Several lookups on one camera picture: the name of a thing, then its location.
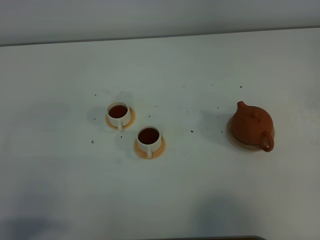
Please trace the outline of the brown clay teapot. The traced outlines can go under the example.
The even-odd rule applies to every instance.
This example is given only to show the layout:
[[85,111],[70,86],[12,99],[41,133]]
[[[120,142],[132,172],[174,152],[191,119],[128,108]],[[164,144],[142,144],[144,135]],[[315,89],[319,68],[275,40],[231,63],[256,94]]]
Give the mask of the brown clay teapot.
[[245,146],[259,147],[265,152],[274,148],[274,124],[271,116],[262,108],[237,103],[237,111],[230,121],[233,137]]

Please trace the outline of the beige round teapot coaster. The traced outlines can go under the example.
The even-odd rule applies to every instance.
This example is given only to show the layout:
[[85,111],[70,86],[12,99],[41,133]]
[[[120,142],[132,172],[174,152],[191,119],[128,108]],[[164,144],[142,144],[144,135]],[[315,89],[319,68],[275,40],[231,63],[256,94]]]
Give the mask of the beige round teapot coaster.
[[246,152],[270,152],[275,146],[275,128],[270,117],[232,117],[226,135],[235,147]]

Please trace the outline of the white teacup near centre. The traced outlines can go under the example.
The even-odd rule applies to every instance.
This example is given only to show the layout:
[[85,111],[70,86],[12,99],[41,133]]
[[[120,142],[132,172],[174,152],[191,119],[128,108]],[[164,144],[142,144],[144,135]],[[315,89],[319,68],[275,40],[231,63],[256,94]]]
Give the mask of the white teacup near centre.
[[155,126],[145,125],[137,131],[137,147],[147,159],[151,159],[160,150],[162,142],[162,135]]

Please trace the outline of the white teacup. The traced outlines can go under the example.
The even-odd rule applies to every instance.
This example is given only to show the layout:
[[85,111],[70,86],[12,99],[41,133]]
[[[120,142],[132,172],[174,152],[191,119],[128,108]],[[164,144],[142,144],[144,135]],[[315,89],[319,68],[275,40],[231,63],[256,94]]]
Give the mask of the white teacup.
[[137,147],[147,159],[151,159],[160,150],[162,142],[162,135],[155,126],[145,125],[137,131]]
[[106,119],[118,131],[123,131],[132,118],[129,106],[121,101],[111,103],[107,108]]

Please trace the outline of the orange saucer far left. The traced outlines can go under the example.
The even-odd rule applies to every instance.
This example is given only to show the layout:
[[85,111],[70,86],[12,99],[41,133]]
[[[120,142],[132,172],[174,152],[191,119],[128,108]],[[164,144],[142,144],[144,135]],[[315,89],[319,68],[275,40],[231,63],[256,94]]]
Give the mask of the orange saucer far left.
[[[127,125],[123,126],[123,129],[129,128],[135,122],[135,119],[136,119],[136,113],[135,113],[134,109],[132,107],[129,107],[129,110],[130,110],[131,118],[130,118],[129,123]],[[107,114],[105,115],[105,122],[111,129],[118,130],[118,128],[116,126],[113,126],[110,123],[110,121],[107,117]]]

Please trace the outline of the orange saucer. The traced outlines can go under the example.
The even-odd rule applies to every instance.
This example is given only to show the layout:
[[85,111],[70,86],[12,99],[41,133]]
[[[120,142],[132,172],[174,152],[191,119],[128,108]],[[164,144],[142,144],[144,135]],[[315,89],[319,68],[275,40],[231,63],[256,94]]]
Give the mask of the orange saucer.
[[156,159],[156,158],[160,157],[164,153],[164,151],[166,149],[166,141],[165,141],[164,137],[162,136],[161,137],[161,146],[160,146],[160,148],[158,150],[154,151],[152,153],[151,157],[148,157],[147,153],[142,151],[139,148],[137,140],[134,141],[133,149],[134,149],[134,152],[136,153],[136,155],[138,157],[140,157],[142,159],[145,159],[145,160],[153,160],[153,159]]
[[[136,113],[135,113],[134,109],[132,107],[129,107],[129,110],[130,110],[131,118],[130,118],[129,123],[127,125],[123,126],[123,129],[129,128],[135,122],[135,119],[136,119]],[[110,121],[107,117],[107,114],[105,115],[105,122],[111,129],[118,130],[118,128],[116,126],[113,126],[110,123]]]

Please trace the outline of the orange saucer near centre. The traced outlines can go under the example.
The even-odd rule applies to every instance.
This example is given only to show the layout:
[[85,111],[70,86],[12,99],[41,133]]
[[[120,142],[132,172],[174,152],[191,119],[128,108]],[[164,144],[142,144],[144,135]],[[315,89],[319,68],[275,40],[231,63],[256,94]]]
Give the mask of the orange saucer near centre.
[[142,159],[145,159],[145,160],[153,160],[153,159],[156,159],[156,158],[160,157],[164,153],[164,151],[166,149],[166,141],[165,141],[164,137],[162,136],[161,137],[161,146],[160,146],[160,148],[158,150],[154,151],[152,153],[151,157],[148,157],[147,153],[142,151],[139,148],[137,140],[134,141],[133,149],[134,149],[134,152],[136,153],[136,155],[138,157],[140,157]]

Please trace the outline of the white teacup far left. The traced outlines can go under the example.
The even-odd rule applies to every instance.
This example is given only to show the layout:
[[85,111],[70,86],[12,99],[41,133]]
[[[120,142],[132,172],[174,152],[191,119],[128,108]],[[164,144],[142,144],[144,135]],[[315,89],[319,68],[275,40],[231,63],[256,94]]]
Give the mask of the white teacup far left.
[[111,103],[107,108],[106,119],[118,131],[123,131],[132,118],[129,106],[121,101]]

